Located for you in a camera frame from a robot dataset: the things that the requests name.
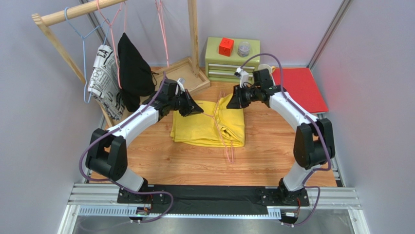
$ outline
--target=red cutting board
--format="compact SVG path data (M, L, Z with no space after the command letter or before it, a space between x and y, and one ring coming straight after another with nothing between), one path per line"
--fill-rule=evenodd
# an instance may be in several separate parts
M283 68L284 88L291 97L310 113L328 112L313 75L308 68ZM280 70L272 74L275 84L280 84Z

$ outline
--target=yellow cloth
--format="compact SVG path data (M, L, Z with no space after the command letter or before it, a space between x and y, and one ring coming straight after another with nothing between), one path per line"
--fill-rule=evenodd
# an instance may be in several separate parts
M232 95L223 97L218 102L215 119L226 146L243 147L245 145L245 120L243 109L226 109ZM205 114L213 115L215 102L196 101ZM178 111L173 113L173 127L170 136L174 142L184 142L190 145L207 147L224 147L221 137L212 117L197 114L182 117Z

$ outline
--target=clear container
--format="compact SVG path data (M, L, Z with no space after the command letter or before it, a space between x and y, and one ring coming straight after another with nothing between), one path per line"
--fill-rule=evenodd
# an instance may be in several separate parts
M241 57L246 57L249 55L249 51L251 50L251 45L247 41L242 41L238 45L238 55Z

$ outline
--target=green drawer cabinet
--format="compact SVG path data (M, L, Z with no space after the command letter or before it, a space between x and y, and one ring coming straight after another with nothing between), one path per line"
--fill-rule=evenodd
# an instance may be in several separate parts
M219 54L219 44L222 41L222 38L212 38L207 39L207 47L205 54L205 67L206 67L206 76L210 80L214 81L224 81L224 82L239 82L239 80L233 75L237 67L241 66L248 58L253 55L260 53L260 41L259 40L248 40L248 39L235 39L233 49L230 57ZM242 41L247 41L251 44L251 50L249 55L246 57L240 57L238 55L238 45ZM244 70L250 74L250 79L252 78L252 72L258 69L260 64L260 57L256 57L249 61L249 63L244 67Z

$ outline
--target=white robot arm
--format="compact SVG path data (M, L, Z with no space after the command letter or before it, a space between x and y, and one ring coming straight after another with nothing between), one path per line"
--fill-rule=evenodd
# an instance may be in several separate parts
M233 97L227 108L246 108L252 101L261 101L278 112L296 131L294 143L296 162L279 184L280 199L283 203L290 203L303 190L303 184L310 172L327 162L322 141L320 138L313 140L313 135L317 136L317 130L311 121L319 127L330 158L334 157L335 147L331 122L326 118L318 119L302 108L286 90L283 92L279 85L274 84L267 69L253 72L254 85L251 86L246 85L247 82L243 79L245 73L242 68L238 68L235 72L235 76L240 78L240 84L234 86Z
M128 168L127 148L129 144L171 110L178 110L184 117L203 112L203 109L194 102L188 91L184 89L183 83L182 78L178 81L166 79L163 86L160 87L161 90L158 96L150 106L141 105L131 116L107 131L96 129L92 134L91 143L108 132L119 130L103 138L88 151L85 161L86 167L125 188L139 191L146 180ZM150 99L144 101L143 104L149 103Z

